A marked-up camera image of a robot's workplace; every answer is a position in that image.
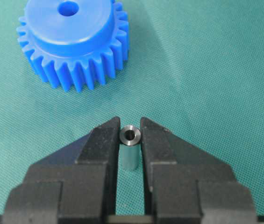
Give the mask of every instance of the blue plastic gear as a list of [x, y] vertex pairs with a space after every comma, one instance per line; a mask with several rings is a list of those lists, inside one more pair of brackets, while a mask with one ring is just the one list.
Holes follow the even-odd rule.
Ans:
[[115, 0], [29, 0], [17, 28], [34, 72], [53, 88], [106, 84], [128, 59], [128, 14]]

